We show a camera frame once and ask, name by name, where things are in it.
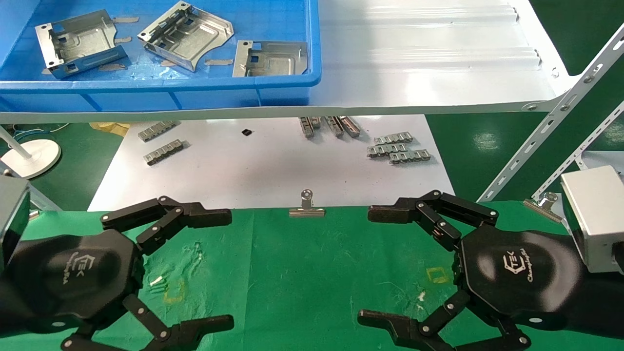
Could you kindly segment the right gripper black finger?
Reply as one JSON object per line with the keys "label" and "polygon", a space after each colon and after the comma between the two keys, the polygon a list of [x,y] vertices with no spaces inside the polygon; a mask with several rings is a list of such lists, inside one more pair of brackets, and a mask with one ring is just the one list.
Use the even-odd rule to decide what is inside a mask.
{"label": "right gripper black finger", "polygon": [[370,222],[394,224],[414,222],[446,251],[458,251],[461,232],[446,220],[447,217],[477,228],[484,224],[495,225],[498,213],[483,205],[439,190],[430,191],[417,198],[400,197],[393,205],[372,205],[368,209]]}

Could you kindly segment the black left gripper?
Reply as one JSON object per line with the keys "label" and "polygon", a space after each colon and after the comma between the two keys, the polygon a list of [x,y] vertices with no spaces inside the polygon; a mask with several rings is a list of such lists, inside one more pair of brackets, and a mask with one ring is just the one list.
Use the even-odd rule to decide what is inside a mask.
{"label": "black left gripper", "polygon": [[7,264],[7,333],[80,327],[63,351],[120,351],[92,336],[128,311],[153,335],[143,351],[195,351],[207,334],[234,328],[230,314],[167,327],[136,296],[144,273],[138,247],[116,230],[24,240]]}

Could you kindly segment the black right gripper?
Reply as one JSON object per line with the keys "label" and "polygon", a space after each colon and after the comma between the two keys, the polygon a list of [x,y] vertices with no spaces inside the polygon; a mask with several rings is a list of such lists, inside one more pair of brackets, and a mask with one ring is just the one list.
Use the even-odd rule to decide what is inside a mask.
{"label": "black right gripper", "polygon": [[[531,339],[515,324],[568,327],[587,269],[573,239],[541,231],[479,228],[462,238],[459,285],[424,321],[361,310],[360,325],[384,329],[395,345],[418,351],[524,351]],[[501,336],[453,347],[439,335],[466,307]]]}

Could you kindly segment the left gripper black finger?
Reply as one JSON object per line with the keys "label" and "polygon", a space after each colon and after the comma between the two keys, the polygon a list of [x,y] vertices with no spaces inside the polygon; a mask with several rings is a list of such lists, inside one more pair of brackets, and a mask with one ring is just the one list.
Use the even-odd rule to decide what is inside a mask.
{"label": "left gripper black finger", "polygon": [[207,210],[200,202],[181,203],[161,196],[104,214],[103,229],[120,233],[150,224],[136,237],[136,246],[143,255],[151,255],[186,227],[209,228],[230,225],[229,209]]}

